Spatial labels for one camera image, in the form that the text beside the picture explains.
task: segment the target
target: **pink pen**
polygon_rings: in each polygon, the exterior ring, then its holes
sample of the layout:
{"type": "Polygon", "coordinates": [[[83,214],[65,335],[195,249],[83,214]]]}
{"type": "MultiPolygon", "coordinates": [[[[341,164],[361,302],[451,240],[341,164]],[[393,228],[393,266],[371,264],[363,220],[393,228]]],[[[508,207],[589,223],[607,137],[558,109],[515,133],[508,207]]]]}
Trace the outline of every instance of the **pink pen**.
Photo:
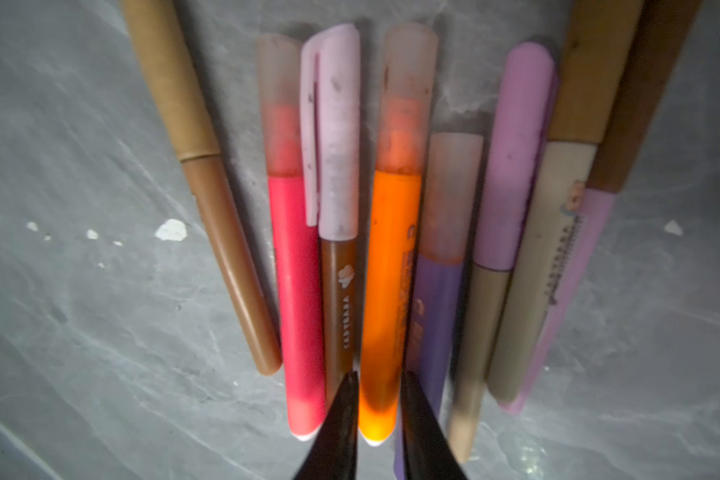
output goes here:
{"type": "Polygon", "coordinates": [[[554,75],[547,49],[532,42],[515,47],[504,66],[448,425],[448,443],[459,462],[469,459],[480,420],[485,373],[518,252],[554,75]]]}
{"type": "Polygon", "coordinates": [[[326,416],[326,375],[318,232],[305,221],[298,128],[301,48],[300,42],[279,34],[262,34],[256,41],[288,425],[295,437],[305,441],[317,433],[326,416]]]}
{"type": "Polygon", "coordinates": [[[340,24],[302,49],[307,226],[320,235],[326,404],[352,370],[360,182],[360,33],[340,24]]]}
{"type": "Polygon", "coordinates": [[[603,232],[616,195],[624,187],[700,4],[700,0],[646,0],[643,6],[608,127],[597,149],[574,221],[574,238],[569,242],[568,263],[560,286],[547,309],[544,327],[517,398],[510,403],[499,403],[510,413],[522,411],[544,367],[555,334],[584,278],[586,264],[603,232]]]}

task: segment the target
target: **gray table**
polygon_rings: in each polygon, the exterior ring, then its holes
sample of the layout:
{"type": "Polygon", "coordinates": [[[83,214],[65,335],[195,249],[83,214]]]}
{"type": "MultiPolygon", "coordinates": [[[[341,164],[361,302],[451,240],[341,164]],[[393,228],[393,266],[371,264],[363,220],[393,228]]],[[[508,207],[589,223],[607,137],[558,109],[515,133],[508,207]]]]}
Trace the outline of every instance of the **gray table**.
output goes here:
{"type": "MultiPolygon", "coordinates": [[[[270,299],[258,32],[362,30],[365,223],[384,32],[433,25],[433,130],[485,132],[506,54],[560,45],[569,10],[182,2],[270,299]]],[[[720,0],[702,7],[547,366],[522,416],[486,397],[471,478],[720,479],[720,0]]],[[[115,0],[0,0],[0,479],[290,478],[307,448],[282,372],[256,374],[115,0]],[[184,241],[155,238],[170,218],[184,241]]],[[[392,477],[390,442],[359,459],[360,478],[392,477]]]]}

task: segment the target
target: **highlighter tip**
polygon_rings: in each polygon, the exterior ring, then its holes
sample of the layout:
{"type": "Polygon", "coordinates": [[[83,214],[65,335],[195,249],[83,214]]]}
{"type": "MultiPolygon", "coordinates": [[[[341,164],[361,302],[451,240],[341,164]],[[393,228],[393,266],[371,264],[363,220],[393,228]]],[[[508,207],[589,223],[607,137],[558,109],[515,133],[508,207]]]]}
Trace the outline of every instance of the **highlighter tip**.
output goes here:
{"type": "Polygon", "coordinates": [[[389,435],[387,435],[384,438],[382,438],[381,440],[371,440],[370,438],[363,435],[363,432],[360,428],[358,428],[358,432],[360,432],[360,436],[362,437],[363,440],[365,440],[365,443],[369,444],[371,447],[378,447],[381,444],[383,444],[387,440],[387,438],[389,438],[389,435]]]}
{"type": "Polygon", "coordinates": [[[321,426],[322,426],[322,424],[318,425],[314,431],[312,431],[306,435],[297,435],[293,432],[291,432],[291,434],[293,434],[293,436],[295,436],[296,439],[299,440],[300,442],[309,442],[310,440],[312,440],[314,437],[317,436],[317,432],[319,432],[321,426]]]}

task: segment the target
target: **highlighter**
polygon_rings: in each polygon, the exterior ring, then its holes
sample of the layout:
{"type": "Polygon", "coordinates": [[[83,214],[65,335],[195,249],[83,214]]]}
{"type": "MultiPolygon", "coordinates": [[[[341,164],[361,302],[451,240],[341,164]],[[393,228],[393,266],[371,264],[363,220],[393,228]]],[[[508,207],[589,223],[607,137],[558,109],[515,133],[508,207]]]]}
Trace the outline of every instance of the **highlighter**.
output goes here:
{"type": "Polygon", "coordinates": [[[438,36],[414,23],[384,39],[382,101],[365,283],[358,427],[381,445],[394,429],[438,36]]]}
{"type": "Polygon", "coordinates": [[[485,372],[518,252],[554,70],[547,49],[527,42],[509,53],[501,78],[448,424],[448,444],[462,463],[480,421],[485,372]]]}
{"type": "MultiPolygon", "coordinates": [[[[433,134],[429,141],[404,369],[416,373],[435,418],[448,372],[482,150],[480,135],[433,134]]],[[[394,451],[398,480],[405,479],[401,424],[398,418],[394,451]]]]}
{"type": "Polygon", "coordinates": [[[603,139],[643,0],[576,0],[560,89],[530,200],[518,262],[488,371],[488,390],[513,402],[566,261],[584,182],[603,139]]]}
{"type": "Polygon", "coordinates": [[[279,34],[256,40],[264,152],[275,245],[280,337],[288,425],[299,440],[326,416],[322,352],[320,257],[316,226],[308,226],[298,83],[302,44],[279,34]]]}
{"type": "Polygon", "coordinates": [[[302,48],[301,125],[306,224],[322,266],[326,405],[352,370],[360,185],[360,33],[340,24],[302,48]]]}
{"type": "Polygon", "coordinates": [[[122,0],[121,5],[144,80],[197,202],[253,361],[259,373],[271,375],[282,363],[275,326],[176,10],[167,0],[122,0]]]}
{"type": "Polygon", "coordinates": [[[606,225],[616,195],[637,158],[653,114],[661,100],[682,44],[699,10],[700,0],[646,0],[632,48],[624,67],[614,108],[590,176],[586,181],[570,240],[568,261],[556,303],[547,310],[536,350],[518,397],[499,406],[519,414],[544,367],[555,334],[566,317],[576,289],[584,278],[586,264],[606,225]]]}

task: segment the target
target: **translucent cap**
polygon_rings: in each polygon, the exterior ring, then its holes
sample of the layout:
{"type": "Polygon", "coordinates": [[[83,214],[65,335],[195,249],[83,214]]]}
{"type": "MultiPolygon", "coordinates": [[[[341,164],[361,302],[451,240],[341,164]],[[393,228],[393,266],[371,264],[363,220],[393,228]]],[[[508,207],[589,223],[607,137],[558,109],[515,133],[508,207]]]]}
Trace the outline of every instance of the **translucent cap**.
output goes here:
{"type": "Polygon", "coordinates": [[[424,185],[424,256],[441,264],[461,264],[467,249],[483,137],[432,134],[424,185]]]}
{"type": "Polygon", "coordinates": [[[397,25],[384,38],[376,170],[422,172],[437,53],[438,36],[421,24],[397,25]]]}
{"type": "Polygon", "coordinates": [[[302,144],[298,116],[298,78],[302,44],[280,34],[256,40],[264,154],[270,177],[302,175],[302,144]]]}

